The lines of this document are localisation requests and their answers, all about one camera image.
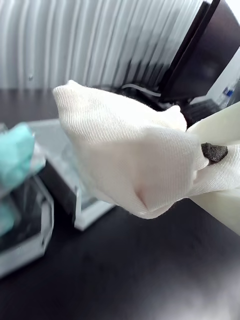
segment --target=white cloth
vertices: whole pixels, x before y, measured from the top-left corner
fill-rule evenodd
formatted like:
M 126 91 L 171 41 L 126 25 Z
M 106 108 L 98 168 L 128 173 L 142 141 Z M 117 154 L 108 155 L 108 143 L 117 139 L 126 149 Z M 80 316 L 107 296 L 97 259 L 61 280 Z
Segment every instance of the white cloth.
M 74 81 L 53 94 L 79 174 L 101 200 L 151 219 L 182 198 L 240 186 L 240 146 L 208 166 L 178 106 L 156 112 Z

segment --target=white corrugated wall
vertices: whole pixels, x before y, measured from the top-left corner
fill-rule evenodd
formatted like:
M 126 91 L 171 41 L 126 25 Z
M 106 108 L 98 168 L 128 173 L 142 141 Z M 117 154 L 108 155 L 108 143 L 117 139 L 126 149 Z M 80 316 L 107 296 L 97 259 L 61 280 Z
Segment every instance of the white corrugated wall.
M 0 0 L 0 88 L 154 85 L 203 0 Z

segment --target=dark table surface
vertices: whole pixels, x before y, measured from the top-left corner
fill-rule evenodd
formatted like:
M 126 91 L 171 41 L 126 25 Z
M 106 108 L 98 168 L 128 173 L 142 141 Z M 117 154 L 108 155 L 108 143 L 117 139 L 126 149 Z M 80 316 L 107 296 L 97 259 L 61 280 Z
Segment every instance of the dark table surface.
M 50 91 L 0 91 L 0 122 L 55 118 Z M 55 205 L 43 258 L 0 280 L 1 320 L 239 320 L 240 237 L 189 199 L 114 208 L 85 232 Z

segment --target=cable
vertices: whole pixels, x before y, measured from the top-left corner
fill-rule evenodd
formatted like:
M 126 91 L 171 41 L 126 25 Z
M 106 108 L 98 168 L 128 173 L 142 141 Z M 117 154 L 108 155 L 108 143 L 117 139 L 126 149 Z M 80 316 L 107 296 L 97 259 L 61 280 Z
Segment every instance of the cable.
M 150 96 L 154 96 L 154 97 L 161 97 L 161 93 L 157 93 L 157 92 L 154 92 L 154 91 L 151 91 L 151 90 L 148 90 L 140 85 L 136 85 L 136 84 L 133 84 L 133 83 L 129 83 L 129 84 L 125 84 L 121 87 L 122 89 L 126 89 L 126 88 L 133 88 L 133 89 L 136 89 L 136 90 L 139 90 L 139 91 L 142 91 Z

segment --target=plastic container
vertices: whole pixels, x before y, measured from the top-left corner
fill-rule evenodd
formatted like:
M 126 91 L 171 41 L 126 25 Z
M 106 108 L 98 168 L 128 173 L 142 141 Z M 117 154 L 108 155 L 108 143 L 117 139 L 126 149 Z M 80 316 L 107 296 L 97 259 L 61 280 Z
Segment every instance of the plastic container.
M 1 278 L 44 255 L 54 226 L 54 203 L 35 176 L 0 200 L 0 216 L 8 226 L 0 236 Z
M 85 230 L 114 205 L 97 200 L 81 182 L 72 145 L 58 119 L 28 123 L 45 153 L 46 167 L 40 178 L 65 212 L 72 216 L 75 228 Z

